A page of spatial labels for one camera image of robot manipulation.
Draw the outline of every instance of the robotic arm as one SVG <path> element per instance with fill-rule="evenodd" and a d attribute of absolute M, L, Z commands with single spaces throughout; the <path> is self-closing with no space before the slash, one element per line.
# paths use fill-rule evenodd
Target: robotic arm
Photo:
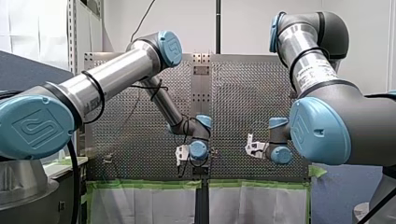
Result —
<path fill-rule="evenodd" d="M 193 137 L 191 155 L 204 160 L 208 153 L 211 119 L 185 119 L 155 77 L 163 69 L 180 64 L 180 42 L 172 32 L 159 32 L 137 39 L 128 51 L 57 85 L 33 87 L 0 104 L 0 157 L 36 160 L 61 150 L 85 116 L 105 106 L 113 96 L 140 81 L 163 113 L 175 134 Z"/>
<path fill-rule="evenodd" d="M 270 50 L 288 67 L 298 100 L 289 119 L 270 119 L 270 141 L 263 152 L 267 159 L 288 163 L 291 155 L 285 145 L 292 140 L 313 162 L 396 164 L 395 96 L 364 96 L 337 76 L 348 42 L 346 25 L 330 12 L 280 13 L 273 19 Z M 286 159 L 280 162 L 279 157 Z"/>

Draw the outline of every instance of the perforated metal panel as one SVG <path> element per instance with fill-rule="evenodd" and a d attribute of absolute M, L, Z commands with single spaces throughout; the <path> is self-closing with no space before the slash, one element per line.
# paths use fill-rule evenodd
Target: perforated metal panel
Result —
<path fill-rule="evenodd" d="M 254 141 L 268 142 L 268 119 L 289 116 L 292 99 L 287 70 L 272 56 L 213 55 L 211 62 L 211 146 L 218 152 L 213 178 L 304 181 L 307 162 L 294 148 L 289 165 L 257 160 L 245 152 L 248 133 L 253 133 Z"/>
<path fill-rule="evenodd" d="M 95 67 L 118 55 L 88 53 L 85 67 Z M 255 139 L 267 141 L 268 119 L 288 115 L 291 99 L 287 71 L 276 57 L 210 57 L 212 92 L 208 93 L 214 120 L 210 145 L 218 152 L 211 162 L 211 178 L 304 181 L 307 163 L 295 151 L 288 166 L 250 158 L 245 153 L 249 129 Z M 180 111 L 188 115 L 196 113 L 191 111 L 193 65 L 192 55 L 184 55 L 180 66 L 159 74 Z M 145 91 L 139 94 L 139 90 L 130 88 L 114 97 L 106 104 L 101 119 L 87 127 L 87 146 L 95 151 L 88 178 L 176 180 L 175 149 L 183 137 L 174 139 L 165 125 Z M 109 154 L 113 154 L 112 162 L 105 163 L 104 157 Z M 191 179 L 190 166 L 184 179 Z"/>

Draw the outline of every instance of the light blue joint cap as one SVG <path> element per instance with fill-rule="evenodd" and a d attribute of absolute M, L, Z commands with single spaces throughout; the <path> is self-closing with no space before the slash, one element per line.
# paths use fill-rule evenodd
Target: light blue joint cap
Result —
<path fill-rule="evenodd" d="M 290 135 L 298 152 L 312 162 L 340 165 L 349 159 L 347 126 L 335 110 L 318 98 L 305 97 L 293 104 Z"/>
<path fill-rule="evenodd" d="M 289 164 L 292 154 L 288 147 L 276 147 L 271 152 L 271 160 L 277 164 Z"/>
<path fill-rule="evenodd" d="M 209 153 L 206 144 L 202 141 L 193 141 L 190 144 L 189 152 L 190 156 L 197 161 L 205 160 Z"/>
<path fill-rule="evenodd" d="M 271 29 L 270 29 L 270 52 L 276 53 L 277 52 L 277 43 L 276 43 L 276 36 L 277 36 L 277 26 L 276 26 L 276 21 L 277 21 L 277 17 L 275 16 L 272 19 L 271 22 Z"/>
<path fill-rule="evenodd" d="M 163 60 L 169 67 L 175 67 L 181 63 L 183 51 L 180 41 L 173 32 L 160 31 L 158 33 L 158 45 Z"/>
<path fill-rule="evenodd" d="M 201 123 L 203 123 L 206 127 L 210 129 L 212 128 L 212 118 L 210 118 L 209 116 L 197 115 L 195 118 L 201 121 Z"/>
<path fill-rule="evenodd" d="M 0 104 L 0 156 L 13 160 L 48 157 L 62 148 L 74 132 L 74 119 L 60 101 L 25 95 Z"/>
<path fill-rule="evenodd" d="M 287 123 L 289 123 L 289 120 L 287 118 L 270 118 L 268 128 L 274 129 Z"/>

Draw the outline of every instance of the green stripe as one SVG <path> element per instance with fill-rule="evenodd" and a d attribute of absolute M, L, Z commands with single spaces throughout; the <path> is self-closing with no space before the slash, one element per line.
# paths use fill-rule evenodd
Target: green stripe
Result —
<path fill-rule="evenodd" d="M 90 181 L 88 188 L 92 189 L 197 189 L 199 181 L 148 181 L 148 180 L 111 180 Z"/>
<path fill-rule="evenodd" d="M 148 180 L 111 180 L 91 181 L 87 186 L 92 189 L 197 189 L 200 181 L 148 181 Z M 308 189 L 309 183 L 288 183 L 262 180 L 212 179 L 210 188 L 260 187 L 269 189 Z"/>

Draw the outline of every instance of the black ring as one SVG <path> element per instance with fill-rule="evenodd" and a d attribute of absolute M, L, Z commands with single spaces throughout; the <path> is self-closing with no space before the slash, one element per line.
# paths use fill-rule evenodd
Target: black ring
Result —
<path fill-rule="evenodd" d="M 137 40 L 141 40 L 141 41 L 146 42 L 147 44 L 149 44 L 154 49 L 154 51 L 157 53 L 158 57 L 160 58 L 160 70 L 162 71 L 165 68 L 165 62 L 164 62 L 164 59 L 163 59 L 163 55 L 161 54 L 161 51 L 158 49 L 158 47 L 155 44 L 153 44 L 151 41 L 147 40 L 147 39 L 137 39 Z"/>
<path fill-rule="evenodd" d="M 335 84 L 339 84 L 339 85 L 347 85 L 347 86 L 351 86 L 354 87 L 356 89 L 359 89 L 355 84 L 353 84 L 352 82 L 348 82 L 345 81 L 343 79 L 334 79 L 334 80 L 330 80 L 330 81 L 325 81 L 325 82 L 320 82 L 310 88 L 308 88 L 306 91 L 302 92 L 299 96 L 298 99 L 304 98 L 306 95 L 308 95 L 309 93 L 311 93 L 312 91 L 315 91 L 319 88 L 325 87 L 325 86 L 331 86 L 331 85 L 335 85 Z"/>
<path fill-rule="evenodd" d="M 279 39 L 279 35 L 277 34 L 278 29 L 279 29 L 279 22 L 280 22 L 280 17 L 286 15 L 286 12 L 281 11 L 277 14 L 277 18 L 276 18 L 276 53 L 277 53 L 277 57 L 279 58 L 280 62 L 283 64 L 283 66 L 288 67 L 288 65 L 285 63 L 285 61 L 283 61 L 283 58 L 280 56 L 279 54 L 279 41 L 277 41 Z"/>
<path fill-rule="evenodd" d="M 310 53 L 310 51 L 312 51 L 312 50 L 317 50 L 317 49 L 321 50 L 322 53 L 323 53 L 323 55 L 329 60 L 329 52 L 328 52 L 326 49 L 321 48 L 321 47 L 313 47 L 313 48 L 311 48 L 311 49 L 305 49 L 305 50 L 301 51 L 301 52 L 299 53 L 299 55 L 297 55 L 297 57 L 296 57 L 296 58 L 293 60 L 293 62 L 291 63 L 290 70 L 289 70 L 289 79 L 290 79 L 290 84 L 291 84 L 291 86 L 293 87 L 293 89 L 294 89 L 295 91 L 296 91 L 296 87 L 295 87 L 295 85 L 294 85 L 294 83 L 293 83 L 293 70 L 294 70 L 295 65 L 297 64 L 297 62 L 298 62 L 300 59 L 302 59 L 305 55 L 307 55 L 308 53 Z"/>
<path fill-rule="evenodd" d="M 318 12 L 318 15 L 319 15 L 318 45 L 320 46 L 323 41 L 326 23 L 325 23 L 323 12 Z"/>
<path fill-rule="evenodd" d="M 93 86 L 96 88 L 96 90 L 99 93 L 99 97 L 100 97 L 100 101 L 102 103 L 102 107 L 100 109 L 100 112 L 98 114 L 98 116 L 96 116 L 95 119 L 88 121 L 88 122 L 84 122 L 84 124 L 90 124 L 90 123 L 94 123 L 97 120 L 99 120 L 100 117 L 102 117 L 103 112 L 105 111 L 105 93 L 102 90 L 102 87 L 100 86 L 99 82 L 87 71 L 82 71 L 81 74 L 84 74 L 85 76 L 87 76 L 90 80 L 90 82 L 92 84 L 94 84 Z"/>
<path fill-rule="evenodd" d="M 46 89 L 50 93 L 52 93 L 58 100 L 60 100 L 67 108 L 69 108 L 70 112 L 72 113 L 74 119 L 75 119 L 75 125 L 76 129 L 79 128 L 82 124 L 82 119 L 81 116 L 79 115 L 78 111 L 76 110 L 76 107 L 73 105 L 73 103 L 67 98 L 63 92 L 58 90 L 58 88 L 54 87 L 53 85 L 46 83 L 41 86 L 42 88 Z"/>

